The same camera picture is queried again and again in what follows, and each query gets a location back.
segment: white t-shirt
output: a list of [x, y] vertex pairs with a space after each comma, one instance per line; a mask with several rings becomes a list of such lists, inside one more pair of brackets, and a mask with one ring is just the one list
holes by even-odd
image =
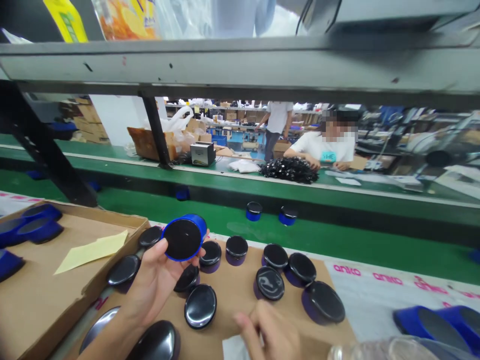
[[270, 113], [270, 117], [266, 129], [271, 133], [281, 134], [287, 123], [287, 112], [293, 108], [293, 102], [269, 101], [266, 111]]
[[327, 141], [321, 132], [310, 131], [301, 136], [290, 149], [297, 153], [310, 154], [315, 159], [322, 161], [322, 157], [335, 153], [334, 161], [351, 162], [354, 159], [355, 135], [345, 133], [336, 141]]

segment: green conveyor belt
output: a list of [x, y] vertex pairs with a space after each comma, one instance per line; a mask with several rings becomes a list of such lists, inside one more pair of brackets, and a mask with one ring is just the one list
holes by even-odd
[[[3, 191], [67, 201], [50, 180], [34, 181], [24, 173], [7, 170], [0, 170], [0, 179]], [[104, 188], [98, 194], [98, 203], [110, 211], [164, 223], [197, 213], [215, 233], [480, 285], [480, 266], [468, 259], [470, 249], [464, 246], [303, 219], [285, 227], [270, 214], [263, 214], [259, 222], [250, 222], [242, 209], [115, 188]]]
[[[90, 156], [135, 160], [135, 158], [128, 157], [125, 154], [124, 149], [119, 146], [78, 143], [61, 140], [58, 140], [57, 143], [65, 153], [82, 153]], [[0, 135], [0, 144], [18, 145], [11, 135], [4, 134]], [[23, 149], [17, 150], [0, 147], [0, 158], [32, 161], [31, 157]], [[293, 183], [285, 184], [257, 181], [247, 178], [227, 177], [221, 176], [215, 171], [213, 173], [198, 173], [180, 170], [164, 170], [158, 167], [86, 159], [73, 156], [69, 156], [68, 159], [75, 168], [82, 170], [104, 172], [115, 175], [129, 175], [137, 178], [173, 182], [190, 186], [208, 187], [218, 190], [235, 191], [249, 195], [268, 196], [286, 200], [295, 200], [335, 207], [345, 207], [356, 210], [379, 212], [463, 225], [478, 226], [480, 219], [480, 209], [477, 208], [460, 206], [453, 207], [447, 204], [412, 201], [409, 199], [385, 196], [373, 196], [358, 192], [335, 191], [327, 188], [316, 188], [312, 186], [298, 186]], [[227, 161], [230, 161], [230, 159], [221, 159], [216, 166], [225, 168], [227, 166], [225, 162]], [[331, 176], [325, 175], [322, 172], [320, 173], [320, 181], [326, 185], [339, 186], [335, 179], [333, 179]], [[439, 184], [431, 184], [430, 186], [435, 189], [435, 197], [456, 201], [465, 201], [466, 198], [472, 201], [473, 199]], [[395, 186], [385, 184], [365, 183], [362, 188], [381, 192], [396, 191], [397, 194], [405, 193], [408, 195], [416, 195], [414, 192], [406, 192], [404, 190], [397, 189]], [[417, 196], [432, 197], [432, 195], [428, 193]]]

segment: hand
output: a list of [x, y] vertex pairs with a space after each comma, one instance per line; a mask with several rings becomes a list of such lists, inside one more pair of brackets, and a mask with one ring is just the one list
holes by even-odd
[[333, 163], [333, 166], [340, 171], [346, 171], [350, 169], [350, 164], [351, 164], [350, 162], [337, 161]]
[[164, 307], [184, 269], [190, 264], [199, 266], [200, 257], [205, 255], [200, 248], [198, 255], [190, 260], [173, 261], [165, 255], [168, 246], [163, 238], [143, 254], [140, 269], [118, 312], [133, 327], [148, 327]]
[[[233, 318], [241, 329], [241, 337], [251, 360], [301, 359], [298, 330], [268, 302], [258, 301], [250, 316], [240, 312]], [[263, 337], [264, 347], [260, 343], [258, 330]]]
[[316, 158], [314, 158], [310, 154], [305, 154], [305, 160], [310, 163], [310, 167], [312, 170], [315, 171], [320, 169], [320, 161], [318, 161]]

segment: jeans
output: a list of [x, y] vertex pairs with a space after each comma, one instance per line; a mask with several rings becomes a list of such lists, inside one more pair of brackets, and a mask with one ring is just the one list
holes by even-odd
[[280, 134], [278, 132], [265, 131], [266, 145], [265, 145], [265, 161], [270, 161], [274, 157], [274, 146], [279, 140]]

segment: woman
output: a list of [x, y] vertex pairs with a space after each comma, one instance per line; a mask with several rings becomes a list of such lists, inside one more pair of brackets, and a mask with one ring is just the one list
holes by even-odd
[[351, 129], [355, 119], [355, 111], [327, 111], [318, 130], [303, 134], [283, 156], [305, 159], [313, 170], [320, 169], [321, 163], [348, 170], [355, 153], [355, 134]]

